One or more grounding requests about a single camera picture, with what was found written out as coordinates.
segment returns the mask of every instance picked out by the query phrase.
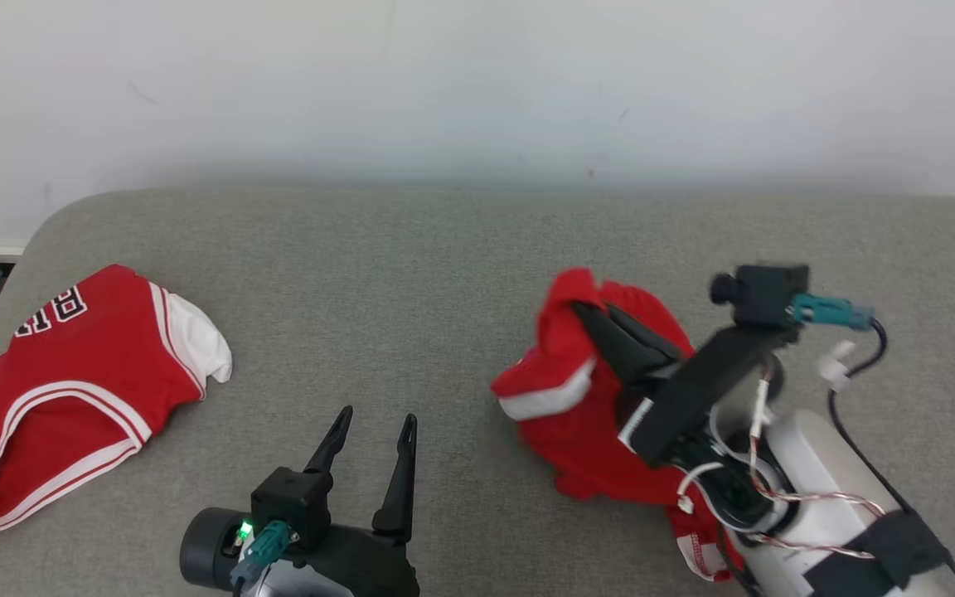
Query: white wall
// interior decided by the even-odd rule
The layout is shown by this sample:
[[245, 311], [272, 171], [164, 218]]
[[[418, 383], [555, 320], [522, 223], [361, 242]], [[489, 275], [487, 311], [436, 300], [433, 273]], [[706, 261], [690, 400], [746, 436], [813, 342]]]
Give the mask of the white wall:
[[0, 0], [0, 246], [246, 181], [955, 194], [955, 0]]

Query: red garment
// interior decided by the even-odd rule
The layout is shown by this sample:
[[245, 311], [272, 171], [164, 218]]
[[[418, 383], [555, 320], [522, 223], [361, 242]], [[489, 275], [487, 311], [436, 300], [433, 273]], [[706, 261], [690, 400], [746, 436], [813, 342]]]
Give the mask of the red garment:
[[621, 383], [596, 354], [573, 302], [606, 310], [613, 305], [665, 337], [686, 357], [694, 354], [687, 336], [658, 298], [640, 288], [606, 280], [596, 287], [587, 269], [567, 269], [547, 294], [537, 321], [537, 345], [493, 383], [492, 392], [526, 442], [557, 472], [555, 488], [576, 499], [595, 495], [663, 506], [680, 551], [695, 574], [728, 580], [716, 549], [719, 522], [696, 484], [686, 495], [693, 514], [678, 509], [677, 487], [685, 473], [673, 466], [649, 468], [618, 441], [615, 403]]
[[122, 265], [53, 298], [0, 356], [0, 530], [116, 468], [230, 368], [200, 309]]

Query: black tape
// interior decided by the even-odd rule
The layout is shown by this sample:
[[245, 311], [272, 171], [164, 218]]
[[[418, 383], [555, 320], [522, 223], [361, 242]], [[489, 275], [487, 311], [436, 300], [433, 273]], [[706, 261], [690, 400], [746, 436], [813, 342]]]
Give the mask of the black tape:
[[916, 513], [902, 510], [881, 517], [844, 546], [867, 551], [874, 560], [832, 553], [806, 573], [814, 597], [883, 597], [905, 590], [914, 575], [948, 560], [948, 549]]

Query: gray fabric surface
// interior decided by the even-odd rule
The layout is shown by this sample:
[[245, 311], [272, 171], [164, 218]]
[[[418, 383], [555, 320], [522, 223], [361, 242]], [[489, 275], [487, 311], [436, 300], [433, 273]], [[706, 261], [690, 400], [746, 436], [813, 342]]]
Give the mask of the gray fabric surface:
[[[0, 351], [51, 296], [119, 262], [204, 309], [235, 377], [0, 533], [0, 595], [210, 594], [179, 577], [190, 518], [245, 509], [345, 404], [331, 494], [345, 524], [369, 524], [403, 416], [419, 417], [424, 595], [738, 595], [687, 571], [658, 509], [558, 495], [487, 387], [531, 344], [558, 269], [648, 288], [701, 343], [729, 321], [706, 301], [711, 275], [759, 258], [806, 260], [815, 291], [878, 307], [890, 354], [842, 416], [955, 553], [955, 200], [130, 192], [41, 228], [0, 298]], [[782, 355], [780, 408], [823, 412], [812, 363], [844, 336], [813, 329]]]

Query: teal connector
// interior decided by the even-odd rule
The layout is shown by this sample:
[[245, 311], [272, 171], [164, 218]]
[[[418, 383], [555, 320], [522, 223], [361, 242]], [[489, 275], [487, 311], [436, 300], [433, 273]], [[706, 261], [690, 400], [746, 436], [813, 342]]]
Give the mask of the teal connector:
[[230, 571], [230, 582], [237, 586], [242, 581], [242, 593], [251, 589], [260, 579], [264, 568], [281, 558], [289, 547], [289, 527], [282, 521], [271, 521], [245, 551], [245, 558]]
[[857, 332], [871, 329], [872, 309], [854, 306], [845, 298], [795, 294], [791, 306], [793, 317], [799, 323], [841, 325]]

